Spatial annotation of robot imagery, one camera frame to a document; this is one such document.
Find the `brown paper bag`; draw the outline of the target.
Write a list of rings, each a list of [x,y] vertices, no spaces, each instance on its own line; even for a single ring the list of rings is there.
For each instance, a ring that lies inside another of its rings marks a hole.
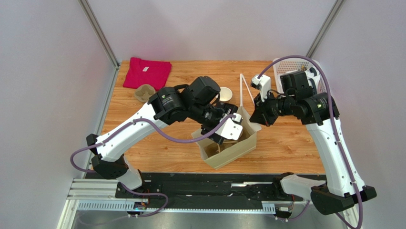
[[[213,169],[218,170],[255,150],[257,147],[257,132],[262,128],[259,124],[249,121],[250,115],[243,106],[238,108],[237,113],[243,117],[243,132],[237,141],[224,140],[221,145],[221,152],[210,158],[207,157],[203,148],[215,142],[206,138],[196,143],[200,150],[201,159]]]

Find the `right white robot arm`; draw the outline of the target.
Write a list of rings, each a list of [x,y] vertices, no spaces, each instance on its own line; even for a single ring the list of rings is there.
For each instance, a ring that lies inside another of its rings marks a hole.
[[[292,115],[310,133],[322,160],[326,180],[312,180],[291,172],[274,177],[271,193],[285,199],[291,195],[313,202],[323,215],[338,213],[377,196],[374,187],[358,175],[345,145],[339,111],[333,99],[319,89],[321,74],[315,68],[280,76],[283,91],[273,93],[271,79],[256,75],[251,86],[254,98],[252,123],[271,126],[278,117]]]

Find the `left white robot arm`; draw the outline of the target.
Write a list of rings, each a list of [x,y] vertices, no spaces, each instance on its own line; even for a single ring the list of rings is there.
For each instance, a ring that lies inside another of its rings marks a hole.
[[[237,140],[243,131],[242,116],[237,107],[228,104],[217,106],[220,86],[208,76],[200,76],[191,84],[163,87],[153,94],[139,111],[112,131],[100,135],[89,135],[89,149],[93,170],[104,179],[116,179],[130,190],[140,188],[144,181],[139,170],[129,165],[124,153],[133,145],[175,122],[187,118],[201,125],[202,135],[196,139],[166,139],[188,144],[206,138],[222,144],[225,139]]]

